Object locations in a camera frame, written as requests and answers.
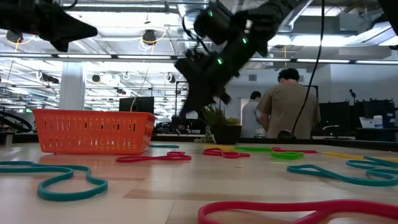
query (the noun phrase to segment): red rubber band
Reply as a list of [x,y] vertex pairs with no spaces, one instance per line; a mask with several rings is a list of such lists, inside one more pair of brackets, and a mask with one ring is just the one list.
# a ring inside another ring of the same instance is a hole
[[190,161],[191,156],[185,155],[185,152],[167,152],[166,156],[123,156],[116,159],[116,162],[139,162],[139,161]]
[[311,212],[290,224],[317,224],[337,212],[355,212],[398,220],[398,206],[364,200],[329,200],[322,202],[259,203],[214,202],[199,209],[198,224],[222,224],[206,215],[223,210],[253,210],[262,212]]
[[248,153],[240,153],[240,152],[223,152],[219,148],[211,148],[211,149],[205,149],[203,151],[203,155],[207,156],[222,156],[227,159],[237,159],[240,157],[250,157],[250,154]]
[[279,147],[272,147],[274,152],[303,152],[303,153],[318,153],[316,150],[290,150],[290,149],[281,149]]

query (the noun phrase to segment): green rubber band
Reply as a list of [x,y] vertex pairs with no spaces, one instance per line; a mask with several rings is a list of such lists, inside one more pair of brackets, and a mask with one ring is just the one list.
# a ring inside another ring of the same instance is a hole
[[271,152],[271,156],[278,159],[300,159],[304,157],[304,153],[302,152]]
[[270,147],[256,147],[256,146],[235,146],[235,150],[246,150],[253,152],[271,152],[272,148]]
[[[44,200],[50,200],[55,202],[82,200],[101,194],[108,189],[108,181],[91,176],[90,168],[87,166],[47,165],[47,164],[36,164],[31,161],[0,161],[0,166],[30,166],[23,168],[0,167],[0,173],[64,172],[64,174],[62,175],[58,175],[56,177],[43,180],[41,181],[41,183],[39,183],[37,187],[37,195]],[[68,193],[51,192],[45,189],[49,185],[60,182],[61,180],[71,179],[74,173],[73,170],[85,171],[86,180],[92,184],[97,185],[97,187],[81,192],[68,192]]]

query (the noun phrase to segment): orange plastic basket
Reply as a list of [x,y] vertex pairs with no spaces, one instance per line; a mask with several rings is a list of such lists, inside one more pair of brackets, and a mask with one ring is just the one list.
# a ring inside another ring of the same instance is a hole
[[42,152],[140,154],[154,130],[151,113],[33,110]]

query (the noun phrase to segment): wooden table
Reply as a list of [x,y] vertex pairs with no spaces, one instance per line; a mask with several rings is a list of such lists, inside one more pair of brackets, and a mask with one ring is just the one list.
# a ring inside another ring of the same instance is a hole
[[[15,144],[12,148],[3,148],[0,150],[2,160],[90,166],[94,176],[109,180],[109,190],[81,201],[48,202],[36,196],[36,189],[39,182],[52,174],[0,174],[1,221],[7,224],[191,224],[197,222],[197,211],[201,206],[220,200],[307,202],[353,198],[398,204],[398,186],[365,187],[286,171],[287,165],[311,163],[341,174],[364,177],[363,170],[346,166],[345,159],[309,154],[298,161],[283,161],[264,152],[252,152],[251,158],[224,159],[202,155],[203,146],[199,144],[179,145],[177,150],[192,155],[192,161],[117,164],[117,156],[44,154],[38,144]],[[394,152],[333,146],[271,146],[398,157]],[[168,150],[175,149],[149,149],[146,154],[159,156]],[[73,180],[55,184],[51,190],[65,192],[91,187],[86,183],[83,172],[76,175]],[[223,223],[281,224],[303,214],[306,213],[228,211],[210,216]],[[397,221],[337,214],[325,223],[392,224]]]

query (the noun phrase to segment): man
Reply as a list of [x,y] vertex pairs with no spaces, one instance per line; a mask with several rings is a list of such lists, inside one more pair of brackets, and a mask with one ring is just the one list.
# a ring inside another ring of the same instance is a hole
[[261,113],[257,110],[260,97],[259,91],[252,92],[249,102],[242,109],[242,138],[254,138],[256,131],[262,129]]
[[[299,72],[288,68],[279,73],[279,85],[272,87],[260,99],[257,109],[261,111],[261,123],[267,138],[277,138],[280,131],[292,131],[294,122],[303,106],[307,88],[299,84]],[[318,99],[309,93],[294,135],[309,139],[311,129],[320,122]]]

